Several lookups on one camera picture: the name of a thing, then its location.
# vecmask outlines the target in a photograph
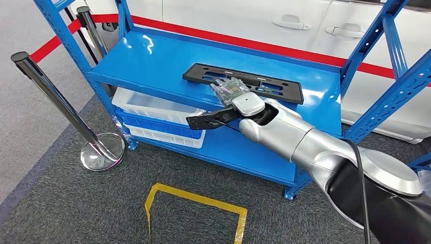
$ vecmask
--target stanchion post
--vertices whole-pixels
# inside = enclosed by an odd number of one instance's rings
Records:
[[[81,26],[87,29],[91,40],[99,51],[99,54],[102,57],[106,56],[108,54],[108,48],[106,47],[102,36],[97,31],[96,24],[91,18],[90,8],[88,6],[82,6],[77,8],[76,12],[78,13],[76,17],[79,19],[79,22],[81,22]]]
[[[27,52],[18,52],[11,56],[11,60],[87,140],[80,155],[84,167],[92,171],[105,171],[121,162],[125,154],[125,143],[119,135],[96,135]]]

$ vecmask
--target robotic arm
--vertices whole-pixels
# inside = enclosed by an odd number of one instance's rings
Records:
[[[212,84],[225,109],[188,117],[191,129],[215,129],[240,118],[239,129],[307,171],[336,211],[363,228],[361,185],[353,148],[273,99],[262,100],[235,78]],[[370,230],[381,243],[431,243],[431,199],[403,162],[359,147]]]

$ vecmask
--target blue metal shelf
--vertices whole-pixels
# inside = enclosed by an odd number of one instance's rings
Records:
[[[283,103],[297,111],[316,128],[341,135],[341,98],[358,66],[385,33],[396,81],[387,92],[346,132],[359,142],[403,104],[431,82],[431,50],[407,69],[394,18],[408,0],[388,0],[342,68],[306,62],[252,49],[198,38],[135,27],[126,0],[116,0],[119,12],[120,42],[95,68],[91,68],[62,20],[59,11],[73,0],[34,0],[65,49],[98,96],[130,149],[137,140],[181,154],[239,170],[287,185],[285,197],[293,196],[311,181],[299,175],[294,164],[228,128],[208,131],[201,149],[133,137],[116,114],[102,83],[117,85],[159,98],[208,111],[222,106],[208,85],[182,80],[193,63],[204,63],[234,70],[298,81],[304,104]],[[412,162],[419,166],[419,161]]]
[[[231,123],[238,127],[238,120]],[[192,148],[133,136],[135,139],[238,170],[286,186],[295,186],[297,166],[227,127],[207,130],[202,148]]]
[[[134,27],[88,74],[99,82],[189,106],[221,109],[209,85],[182,79],[194,63],[298,81],[304,104],[282,103],[318,129],[341,135],[340,76],[335,68],[324,65]]]

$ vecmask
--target yellow floor tape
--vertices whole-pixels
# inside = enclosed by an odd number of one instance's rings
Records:
[[[147,213],[147,219],[148,219],[148,235],[149,235],[150,243],[151,243],[151,226],[150,226],[149,210],[151,208],[152,202],[154,201],[154,196],[157,191],[166,192],[171,195],[186,198],[195,202],[218,207],[220,209],[239,214],[238,225],[236,227],[236,233],[235,233],[235,241],[233,243],[234,244],[242,243],[242,236],[244,235],[245,219],[247,217],[247,209],[243,207],[238,207],[226,202],[221,202],[215,199],[211,199],[208,197],[196,195],[194,193],[186,192],[160,183],[156,183],[153,187],[151,187],[151,191],[149,191],[147,200],[145,201],[145,204],[144,204],[144,208]]]

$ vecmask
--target shelf foot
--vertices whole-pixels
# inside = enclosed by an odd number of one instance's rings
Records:
[[[296,193],[298,193],[300,190],[302,190],[306,185],[308,185],[312,179],[310,178],[309,174],[307,174],[305,171],[302,171],[299,175],[298,179],[295,182],[295,186],[289,187],[286,186],[284,191],[284,197],[287,200],[293,200],[295,199]]]

